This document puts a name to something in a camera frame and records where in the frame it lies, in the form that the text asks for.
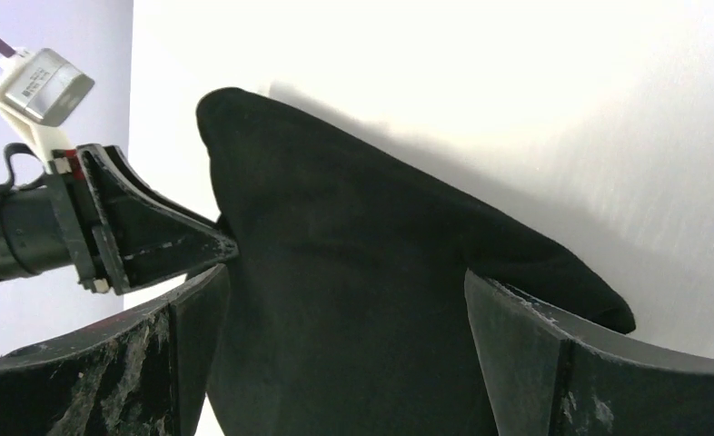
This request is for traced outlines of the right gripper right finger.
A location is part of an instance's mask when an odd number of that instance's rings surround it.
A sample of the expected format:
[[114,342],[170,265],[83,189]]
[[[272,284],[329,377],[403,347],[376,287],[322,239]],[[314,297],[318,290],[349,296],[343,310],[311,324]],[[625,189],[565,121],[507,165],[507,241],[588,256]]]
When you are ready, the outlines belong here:
[[472,272],[472,336],[501,435],[714,435],[714,359],[611,331]]

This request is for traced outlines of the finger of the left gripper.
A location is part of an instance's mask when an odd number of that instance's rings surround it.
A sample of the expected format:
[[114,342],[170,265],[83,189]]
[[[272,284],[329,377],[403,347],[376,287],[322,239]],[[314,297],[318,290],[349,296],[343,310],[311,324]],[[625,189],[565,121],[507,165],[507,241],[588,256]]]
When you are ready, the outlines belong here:
[[238,256],[233,237],[152,190],[116,146],[82,145],[76,158],[88,197],[100,271],[117,295]]

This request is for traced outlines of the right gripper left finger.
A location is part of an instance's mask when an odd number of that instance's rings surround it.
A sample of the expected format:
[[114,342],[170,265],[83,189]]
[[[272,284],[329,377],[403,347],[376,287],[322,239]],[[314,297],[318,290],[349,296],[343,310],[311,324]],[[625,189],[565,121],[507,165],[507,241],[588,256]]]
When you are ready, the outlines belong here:
[[229,303],[223,265],[0,357],[0,435],[192,435]]

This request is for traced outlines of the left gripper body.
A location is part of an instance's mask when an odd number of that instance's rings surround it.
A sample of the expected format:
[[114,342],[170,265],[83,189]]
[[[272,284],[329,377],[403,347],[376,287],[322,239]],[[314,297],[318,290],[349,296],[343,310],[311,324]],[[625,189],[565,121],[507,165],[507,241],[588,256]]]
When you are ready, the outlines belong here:
[[122,293],[123,262],[79,151],[54,152],[45,171],[22,185],[15,182],[16,154],[32,150],[25,144],[4,149],[8,178],[0,183],[0,282],[72,265],[86,290]]

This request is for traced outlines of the black t shirt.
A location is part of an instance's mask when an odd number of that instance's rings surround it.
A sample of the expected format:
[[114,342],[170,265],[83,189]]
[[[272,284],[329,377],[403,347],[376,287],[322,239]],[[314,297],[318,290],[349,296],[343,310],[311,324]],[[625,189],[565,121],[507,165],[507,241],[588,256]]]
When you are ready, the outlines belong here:
[[227,435],[492,435],[464,276],[613,331],[630,307],[575,254],[287,104],[196,109],[237,242],[208,396]]

